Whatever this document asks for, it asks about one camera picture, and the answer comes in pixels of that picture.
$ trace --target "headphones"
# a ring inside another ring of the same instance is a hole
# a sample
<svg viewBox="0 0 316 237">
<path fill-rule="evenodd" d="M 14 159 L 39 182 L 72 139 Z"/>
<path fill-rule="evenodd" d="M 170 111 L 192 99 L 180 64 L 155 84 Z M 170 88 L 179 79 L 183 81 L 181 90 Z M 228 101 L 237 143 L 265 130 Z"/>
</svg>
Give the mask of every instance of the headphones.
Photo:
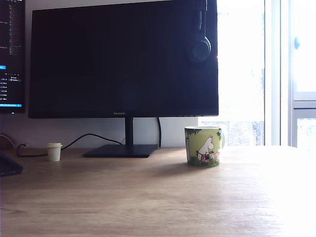
<svg viewBox="0 0 316 237">
<path fill-rule="evenodd" d="M 207 0 L 197 0 L 198 25 L 195 28 L 195 42 L 192 46 L 191 60 L 196 63 L 205 61 L 211 53 L 211 44 L 206 37 L 205 15 Z"/>
</svg>

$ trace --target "white wall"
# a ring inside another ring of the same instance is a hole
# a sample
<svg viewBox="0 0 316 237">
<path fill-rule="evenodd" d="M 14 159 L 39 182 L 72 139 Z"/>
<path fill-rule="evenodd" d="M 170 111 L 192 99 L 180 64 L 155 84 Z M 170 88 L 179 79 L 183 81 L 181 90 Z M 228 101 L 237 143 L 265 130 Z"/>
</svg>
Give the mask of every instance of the white wall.
<svg viewBox="0 0 316 237">
<path fill-rule="evenodd" d="M 26 0 L 26 75 L 30 71 L 30 45 L 32 10 L 86 5 L 133 2 L 132 0 Z M 197 118 L 162 118 L 162 145 L 185 146 L 184 127 L 198 124 Z M 110 139 L 124 138 L 124 120 L 121 118 L 91 119 L 29 119 L 25 115 L 2 115 L 1 132 L 16 143 L 28 143 L 30 147 L 45 147 L 47 142 L 68 144 L 85 133 L 97 133 Z M 136 118 L 134 121 L 135 144 L 157 144 L 158 126 L 155 118 Z M 74 148 L 96 148 L 106 144 L 98 138 L 86 137 Z"/>
</svg>

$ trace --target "mug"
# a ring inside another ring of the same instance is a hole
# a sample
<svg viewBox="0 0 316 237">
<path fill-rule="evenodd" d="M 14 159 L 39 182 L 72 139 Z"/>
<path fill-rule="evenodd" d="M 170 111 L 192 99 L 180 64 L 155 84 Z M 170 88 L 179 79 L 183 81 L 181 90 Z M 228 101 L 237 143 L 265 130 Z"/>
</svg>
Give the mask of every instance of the mug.
<svg viewBox="0 0 316 237">
<path fill-rule="evenodd" d="M 185 127 L 188 164 L 215 167 L 220 164 L 225 136 L 221 127 Z"/>
</svg>

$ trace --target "monitor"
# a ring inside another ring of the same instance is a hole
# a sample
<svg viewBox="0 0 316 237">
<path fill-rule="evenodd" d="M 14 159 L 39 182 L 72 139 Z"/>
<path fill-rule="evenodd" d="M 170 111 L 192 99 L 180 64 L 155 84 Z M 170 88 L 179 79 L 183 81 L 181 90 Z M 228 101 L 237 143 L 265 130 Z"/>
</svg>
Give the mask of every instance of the monitor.
<svg viewBox="0 0 316 237">
<path fill-rule="evenodd" d="M 0 0 L 0 114 L 23 113 L 25 0 Z"/>
<path fill-rule="evenodd" d="M 216 0 L 33 11 L 29 117 L 216 115 Z"/>
</svg>

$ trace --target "desk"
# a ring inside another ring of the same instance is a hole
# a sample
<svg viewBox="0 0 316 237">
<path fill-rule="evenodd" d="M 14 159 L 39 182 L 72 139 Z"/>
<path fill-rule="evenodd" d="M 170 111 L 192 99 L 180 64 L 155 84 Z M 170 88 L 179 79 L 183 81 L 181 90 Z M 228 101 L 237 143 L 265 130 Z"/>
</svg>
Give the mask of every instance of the desk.
<svg viewBox="0 0 316 237">
<path fill-rule="evenodd" d="M 316 236 L 315 158 L 291 147 L 227 147 L 215 168 L 185 149 L 149 158 L 15 158 L 1 181 L 1 237 Z"/>
</svg>

